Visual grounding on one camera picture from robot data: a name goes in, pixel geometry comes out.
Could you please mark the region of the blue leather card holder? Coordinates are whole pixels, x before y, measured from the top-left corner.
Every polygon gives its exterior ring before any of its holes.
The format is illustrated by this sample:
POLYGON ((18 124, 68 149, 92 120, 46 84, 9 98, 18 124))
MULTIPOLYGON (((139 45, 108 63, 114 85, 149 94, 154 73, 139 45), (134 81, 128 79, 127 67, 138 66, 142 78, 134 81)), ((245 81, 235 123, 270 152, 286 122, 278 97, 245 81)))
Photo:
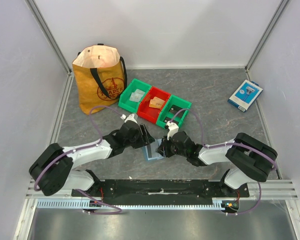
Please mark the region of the blue leather card holder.
POLYGON ((161 159, 165 158, 165 156, 162 156, 160 153, 157 152, 157 148, 160 146, 161 143, 162 143, 161 139, 156 139, 151 144, 149 144, 147 146, 143 146, 141 148, 144 159, 146 161, 149 162, 149 161, 161 160, 161 159))

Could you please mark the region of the gold credit card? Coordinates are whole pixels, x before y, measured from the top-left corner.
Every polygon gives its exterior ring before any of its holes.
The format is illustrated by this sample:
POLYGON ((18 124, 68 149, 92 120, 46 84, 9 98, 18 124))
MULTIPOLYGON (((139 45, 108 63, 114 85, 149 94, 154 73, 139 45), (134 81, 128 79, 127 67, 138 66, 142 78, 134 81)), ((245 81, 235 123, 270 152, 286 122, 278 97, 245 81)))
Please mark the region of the gold credit card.
POLYGON ((156 101, 155 99, 151 99, 149 101, 149 107, 154 109, 160 109, 162 107, 162 103, 156 101))

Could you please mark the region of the silver credit card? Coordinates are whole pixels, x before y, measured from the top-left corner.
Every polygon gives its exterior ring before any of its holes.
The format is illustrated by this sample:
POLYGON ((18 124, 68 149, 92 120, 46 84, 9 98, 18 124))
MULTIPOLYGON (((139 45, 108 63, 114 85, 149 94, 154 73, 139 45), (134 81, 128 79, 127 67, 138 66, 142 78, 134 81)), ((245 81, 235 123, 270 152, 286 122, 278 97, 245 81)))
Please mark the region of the silver credit card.
POLYGON ((136 102, 136 103, 138 103, 138 102, 141 100, 142 97, 143 97, 142 94, 133 92, 133 93, 130 95, 129 100, 130 100, 131 102, 136 102))

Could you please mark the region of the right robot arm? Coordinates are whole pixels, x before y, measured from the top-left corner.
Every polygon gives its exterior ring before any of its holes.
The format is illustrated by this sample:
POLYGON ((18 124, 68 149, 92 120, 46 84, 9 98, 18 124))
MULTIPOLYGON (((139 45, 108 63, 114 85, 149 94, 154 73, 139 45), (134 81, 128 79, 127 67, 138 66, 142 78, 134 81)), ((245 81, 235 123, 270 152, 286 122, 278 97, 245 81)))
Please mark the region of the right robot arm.
POLYGON ((266 182, 270 172, 277 168, 278 157, 272 147, 243 132, 224 143, 202 145, 180 131, 171 137, 164 136, 156 152, 166 158, 185 157, 195 167, 231 162, 234 168, 228 169, 219 182, 219 191, 225 197, 248 182, 266 182))

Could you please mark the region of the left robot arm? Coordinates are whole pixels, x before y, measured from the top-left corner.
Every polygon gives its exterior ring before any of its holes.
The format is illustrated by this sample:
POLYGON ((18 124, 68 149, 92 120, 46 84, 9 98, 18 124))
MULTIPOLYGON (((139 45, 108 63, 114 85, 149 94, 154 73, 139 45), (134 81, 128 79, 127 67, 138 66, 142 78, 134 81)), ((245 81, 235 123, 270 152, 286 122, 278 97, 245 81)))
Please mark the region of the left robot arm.
POLYGON ((128 120, 102 138, 70 147, 50 144, 29 168, 34 179, 34 191, 52 196, 62 189, 81 189, 88 196, 96 196, 100 184, 87 171, 74 171, 78 166, 105 160, 123 153, 126 148, 139 149, 153 143, 146 126, 128 120))

